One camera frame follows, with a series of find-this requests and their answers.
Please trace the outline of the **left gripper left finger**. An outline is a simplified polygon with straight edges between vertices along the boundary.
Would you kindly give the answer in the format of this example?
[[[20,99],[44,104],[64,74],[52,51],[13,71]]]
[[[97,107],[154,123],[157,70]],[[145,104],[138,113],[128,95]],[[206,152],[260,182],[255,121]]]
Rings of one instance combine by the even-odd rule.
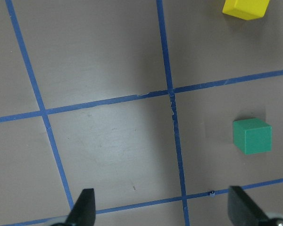
[[[93,226],[96,219],[95,192],[93,188],[83,189],[73,209],[66,218],[66,226]]]

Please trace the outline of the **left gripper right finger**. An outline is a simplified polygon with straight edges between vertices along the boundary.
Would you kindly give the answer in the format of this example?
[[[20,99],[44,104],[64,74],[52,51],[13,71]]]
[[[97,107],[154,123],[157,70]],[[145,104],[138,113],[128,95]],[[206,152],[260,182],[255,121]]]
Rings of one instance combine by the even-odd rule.
[[[227,213],[233,226],[272,226],[274,221],[240,186],[229,186]]]

